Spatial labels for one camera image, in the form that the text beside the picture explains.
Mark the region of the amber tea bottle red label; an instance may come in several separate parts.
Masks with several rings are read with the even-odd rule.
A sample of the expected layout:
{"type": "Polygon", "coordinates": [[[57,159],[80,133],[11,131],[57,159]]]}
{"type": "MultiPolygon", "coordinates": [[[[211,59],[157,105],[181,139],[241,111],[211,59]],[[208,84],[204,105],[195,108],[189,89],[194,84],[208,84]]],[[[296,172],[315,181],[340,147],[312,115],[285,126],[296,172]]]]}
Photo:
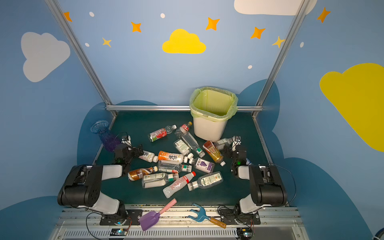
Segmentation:
{"type": "Polygon", "coordinates": [[[203,144],[204,150],[209,154],[209,156],[214,160],[215,163],[221,165],[222,167],[226,164],[224,161],[224,156],[214,145],[212,141],[206,141],[203,144]]]}

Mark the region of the clear bottle white green label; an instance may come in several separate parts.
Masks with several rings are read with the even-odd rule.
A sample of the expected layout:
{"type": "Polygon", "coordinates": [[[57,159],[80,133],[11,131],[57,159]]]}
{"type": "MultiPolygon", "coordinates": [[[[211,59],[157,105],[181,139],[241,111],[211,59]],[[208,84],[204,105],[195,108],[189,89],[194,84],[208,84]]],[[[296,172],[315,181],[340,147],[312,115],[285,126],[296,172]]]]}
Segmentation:
{"type": "Polygon", "coordinates": [[[142,179],[142,187],[144,189],[149,188],[157,188],[165,186],[167,183],[174,182],[179,178],[178,173],[167,174],[167,173],[159,173],[159,174],[151,174],[144,176],[142,179]]]}

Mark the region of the white bottle red cap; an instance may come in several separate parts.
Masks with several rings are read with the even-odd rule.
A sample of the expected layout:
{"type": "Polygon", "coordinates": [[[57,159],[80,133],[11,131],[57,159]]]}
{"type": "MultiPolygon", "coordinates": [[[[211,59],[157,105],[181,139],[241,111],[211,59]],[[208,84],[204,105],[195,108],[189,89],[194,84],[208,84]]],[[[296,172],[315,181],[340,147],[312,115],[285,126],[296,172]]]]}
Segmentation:
{"type": "Polygon", "coordinates": [[[196,172],[188,173],[181,178],[177,179],[170,186],[163,189],[163,193],[167,199],[169,199],[174,193],[185,187],[196,176],[196,172]]]}

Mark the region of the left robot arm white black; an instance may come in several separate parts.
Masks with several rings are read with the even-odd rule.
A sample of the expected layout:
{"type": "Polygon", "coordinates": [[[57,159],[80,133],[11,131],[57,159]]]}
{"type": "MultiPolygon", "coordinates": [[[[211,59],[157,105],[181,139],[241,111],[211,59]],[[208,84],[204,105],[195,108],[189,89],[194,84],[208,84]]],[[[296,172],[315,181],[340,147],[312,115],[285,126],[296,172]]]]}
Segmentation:
{"type": "Polygon", "coordinates": [[[133,159],[144,154],[143,146],[125,143],[115,148],[113,165],[78,165],[72,167],[58,194],[60,206],[90,209],[101,214],[106,225],[124,225],[128,219],[123,201],[102,193],[102,181],[128,174],[133,159]]]}

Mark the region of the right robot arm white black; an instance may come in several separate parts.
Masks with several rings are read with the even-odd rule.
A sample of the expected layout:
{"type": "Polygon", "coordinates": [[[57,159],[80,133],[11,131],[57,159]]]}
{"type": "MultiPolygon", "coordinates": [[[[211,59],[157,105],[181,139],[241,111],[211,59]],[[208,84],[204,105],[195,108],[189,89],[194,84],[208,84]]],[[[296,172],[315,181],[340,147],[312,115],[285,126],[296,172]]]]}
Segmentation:
{"type": "Polygon", "coordinates": [[[288,195],[275,165],[254,165],[241,145],[225,146],[223,155],[232,159],[231,172],[249,181],[250,194],[240,199],[239,209],[251,214],[265,207],[280,207],[288,203],[288,195]]]}

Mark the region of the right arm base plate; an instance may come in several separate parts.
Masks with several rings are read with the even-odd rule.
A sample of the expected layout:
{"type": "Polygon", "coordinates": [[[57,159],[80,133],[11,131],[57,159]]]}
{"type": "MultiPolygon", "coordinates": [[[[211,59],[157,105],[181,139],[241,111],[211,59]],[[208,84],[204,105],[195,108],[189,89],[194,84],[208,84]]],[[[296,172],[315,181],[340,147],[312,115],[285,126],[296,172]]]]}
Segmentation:
{"type": "Polygon", "coordinates": [[[240,208],[220,205],[217,208],[217,212],[222,222],[227,225],[260,225],[260,216],[258,213],[255,214],[244,214],[240,208]]]}

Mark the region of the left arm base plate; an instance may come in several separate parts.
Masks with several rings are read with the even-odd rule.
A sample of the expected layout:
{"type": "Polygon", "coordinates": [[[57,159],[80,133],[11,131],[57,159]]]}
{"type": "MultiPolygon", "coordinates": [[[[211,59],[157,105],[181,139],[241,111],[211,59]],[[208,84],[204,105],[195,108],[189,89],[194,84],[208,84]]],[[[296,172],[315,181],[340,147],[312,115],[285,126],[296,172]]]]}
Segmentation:
{"type": "Polygon", "coordinates": [[[140,209],[127,209],[126,213],[121,216],[117,214],[103,215],[100,226],[138,226],[142,215],[143,211],[140,209]]]}

